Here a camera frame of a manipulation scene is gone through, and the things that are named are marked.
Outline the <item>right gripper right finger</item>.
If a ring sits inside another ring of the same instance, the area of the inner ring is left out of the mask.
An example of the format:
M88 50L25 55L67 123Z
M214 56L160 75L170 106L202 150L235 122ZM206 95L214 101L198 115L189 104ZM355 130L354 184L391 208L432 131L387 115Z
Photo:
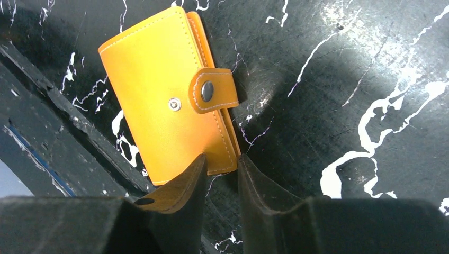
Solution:
M238 163L244 253L448 253L448 218L413 199L300 199Z

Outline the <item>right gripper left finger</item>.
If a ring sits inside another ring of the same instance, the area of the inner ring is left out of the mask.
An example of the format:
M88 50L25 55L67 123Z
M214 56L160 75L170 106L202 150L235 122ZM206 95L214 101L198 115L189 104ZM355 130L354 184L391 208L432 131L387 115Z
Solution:
M199 253L206 155L131 202L122 197L1 199L1 253Z

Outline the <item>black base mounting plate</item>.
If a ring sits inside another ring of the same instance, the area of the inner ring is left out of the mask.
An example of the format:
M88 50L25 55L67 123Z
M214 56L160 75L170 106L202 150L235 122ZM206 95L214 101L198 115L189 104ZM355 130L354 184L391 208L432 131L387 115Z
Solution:
M34 195L136 200L154 190L6 40L1 41L1 161Z

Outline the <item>orange card holder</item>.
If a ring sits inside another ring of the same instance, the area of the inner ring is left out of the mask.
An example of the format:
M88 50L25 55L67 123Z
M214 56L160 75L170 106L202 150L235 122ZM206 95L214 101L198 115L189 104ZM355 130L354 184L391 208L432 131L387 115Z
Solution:
M228 112L239 104L236 86L229 69L215 67L197 12L170 7L98 53L153 185L200 154L208 175L237 169L241 152Z

